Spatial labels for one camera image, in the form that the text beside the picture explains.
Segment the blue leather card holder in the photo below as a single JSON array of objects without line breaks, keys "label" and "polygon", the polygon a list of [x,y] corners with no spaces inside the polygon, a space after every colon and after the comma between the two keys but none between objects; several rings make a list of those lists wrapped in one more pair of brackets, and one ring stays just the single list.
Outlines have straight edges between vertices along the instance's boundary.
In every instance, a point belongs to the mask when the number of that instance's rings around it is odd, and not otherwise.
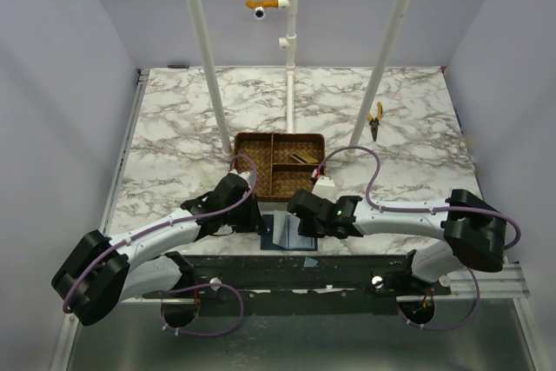
[{"label": "blue leather card holder", "polygon": [[316,251],[317,239],[298,233],[300,220],[285,211],[275,210],[262,215],[266,231],[261,233],[261,250]]}]

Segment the gold credit card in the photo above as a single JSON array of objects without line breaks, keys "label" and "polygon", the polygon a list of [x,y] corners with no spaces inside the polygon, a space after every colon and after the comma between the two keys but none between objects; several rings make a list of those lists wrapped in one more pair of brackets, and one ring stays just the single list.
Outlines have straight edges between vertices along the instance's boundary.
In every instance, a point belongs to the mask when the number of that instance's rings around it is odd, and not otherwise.
[{"label": "gold credit card", "polygon": [[299,153],[292,153],[292,154],[290,155],[290,157],[291,157],[294,161],[296,161],[296,162],[298,162],[298,163],[300,163],[300,164],[315,165],[315,164],[318,164],[318,163],[319,163],[319,160],[318,160],[317,158],[315,158],[315,157],[313,157],[313,156],[311,156],[311,155],[309,155],[309,154],[307,154],[307,153],[302,153],[302,152],[299,152]]}]

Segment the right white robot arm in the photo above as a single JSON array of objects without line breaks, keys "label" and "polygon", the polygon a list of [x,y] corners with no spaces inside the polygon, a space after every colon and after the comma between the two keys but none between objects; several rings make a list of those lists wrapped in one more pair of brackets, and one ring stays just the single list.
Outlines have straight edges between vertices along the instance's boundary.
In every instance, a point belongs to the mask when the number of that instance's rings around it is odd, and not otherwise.
[{"label": "right white robot arm", "polygon": [[370,204],[355,195],[331,202],[300,189],[288,202],[287,212],[297,217],[297,231],[303,236],[346,239],[395,234],[434,239],[429,247],[411,251],[408,268],[400,272],[401,287],[412,295],[459,269],[486,273],[503,269],[507,220],[464,189],[416,209],[409,202]]}]

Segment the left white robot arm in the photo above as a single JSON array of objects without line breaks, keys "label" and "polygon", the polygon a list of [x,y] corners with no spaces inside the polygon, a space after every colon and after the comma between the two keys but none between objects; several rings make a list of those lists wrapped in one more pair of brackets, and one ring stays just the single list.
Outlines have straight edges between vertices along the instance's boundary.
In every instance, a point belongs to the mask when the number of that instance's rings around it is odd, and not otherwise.
[{"label": "left white robot arm", "polygon": [[255,174],[228,172],[215,189],[187,200],[161,220],[134,231],[85,234],[52,278],[63,312],[84,325],[99,322],[116,304],[156,291],[185,296],[193,277],[174,248],[215,235],[265,228],[255,196]]}]

